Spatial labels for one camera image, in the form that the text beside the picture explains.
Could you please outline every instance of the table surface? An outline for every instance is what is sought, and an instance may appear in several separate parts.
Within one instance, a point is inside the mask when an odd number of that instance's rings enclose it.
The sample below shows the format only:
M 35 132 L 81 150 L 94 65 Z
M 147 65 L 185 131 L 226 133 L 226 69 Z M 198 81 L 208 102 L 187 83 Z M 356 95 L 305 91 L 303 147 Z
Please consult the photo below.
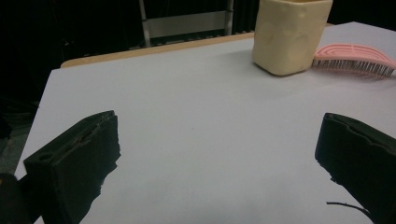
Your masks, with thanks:
M 396 58 L 396 33 L 356 22 L 320 46 L 370 45 Z M 396 136 L 396 82 L 307 70 L 274 77 L 253 39 L 52 71 L 22 161 L 79 120 L 119 116 L 121 157 L 82 223 L 371 223 L 319 166 L 323 115 Z

